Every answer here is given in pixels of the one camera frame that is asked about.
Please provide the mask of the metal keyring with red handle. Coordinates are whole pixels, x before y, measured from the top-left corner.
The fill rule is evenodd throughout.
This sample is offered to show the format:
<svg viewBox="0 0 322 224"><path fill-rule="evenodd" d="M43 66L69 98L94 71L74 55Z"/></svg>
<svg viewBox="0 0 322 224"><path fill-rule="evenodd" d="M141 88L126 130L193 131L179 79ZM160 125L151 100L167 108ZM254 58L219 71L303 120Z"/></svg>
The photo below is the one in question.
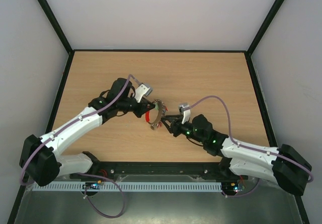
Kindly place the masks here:
<svg viewBox="0 0 322 224"><path fill-rule="evenodd" d="M150 111L145 113L145 121L149 124L152 130L157 130L159 127L161 127L161 118L166 115L168 108L166 107L165 103L160 99L154 99L153 102L159 103L159 110L156 110L155 108L153 109L157 111L157 114L155 118L152 120L150 119Z"/></svg>

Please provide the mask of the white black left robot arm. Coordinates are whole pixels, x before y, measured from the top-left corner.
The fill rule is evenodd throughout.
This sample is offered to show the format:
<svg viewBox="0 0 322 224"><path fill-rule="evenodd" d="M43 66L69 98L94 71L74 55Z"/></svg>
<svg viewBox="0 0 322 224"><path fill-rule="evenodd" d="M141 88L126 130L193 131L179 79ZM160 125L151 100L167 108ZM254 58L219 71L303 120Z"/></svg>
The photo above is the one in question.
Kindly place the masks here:
<svg viewBox="0 0 322 224"><path fill-rule="evenodd" d="M60 176L87 173L94 164L92 157L84 153L65 156L63 152L119 112L132 112L140 118L154 108L154 104L146 99L151 92L152 87L147 84L139 83L135 88L130 79L118 78L109 90L92 99L81 113L67 123L41 137L33 134L27 137L19 162L22 168L21 185L26 185L23 180L25 175L39 186L46 186Z"/></svg>

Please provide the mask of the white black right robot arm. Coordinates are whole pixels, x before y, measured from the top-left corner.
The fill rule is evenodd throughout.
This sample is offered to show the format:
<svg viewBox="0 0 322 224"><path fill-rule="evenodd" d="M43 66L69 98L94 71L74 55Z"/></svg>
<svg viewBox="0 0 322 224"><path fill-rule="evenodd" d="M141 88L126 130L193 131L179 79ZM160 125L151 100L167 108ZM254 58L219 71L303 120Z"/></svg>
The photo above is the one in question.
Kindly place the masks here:
<svg viewBox="0 0 322 224"><path fill-rule="evenodd" d="M184 121L181 115L166 115L161 122L174 137L182 134L208 154L220 156L224 164L219 173L224 179L252 176L273 182L295 196L302 196L311 180L312 166L290 145L264 147L238 141L214 130L202 114L191 122Z"/></svg>

